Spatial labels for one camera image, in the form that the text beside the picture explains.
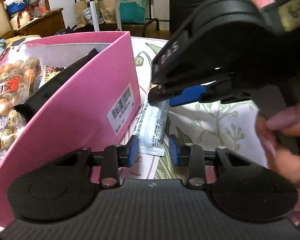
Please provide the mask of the right hand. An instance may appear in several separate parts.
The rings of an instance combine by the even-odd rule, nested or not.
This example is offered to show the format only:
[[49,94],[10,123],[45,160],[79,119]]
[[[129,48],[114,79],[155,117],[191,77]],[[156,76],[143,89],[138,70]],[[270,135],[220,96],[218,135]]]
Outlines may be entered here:
[[258,113],[256,134],[265,151],[270,170],[290,180],[298,188],[298,203],[291,215],[292,222],[300,225],[300,156],[290,152],[277,139],[280,131],[289,137],[300,137],[300,103],[280,111],[269,119]]

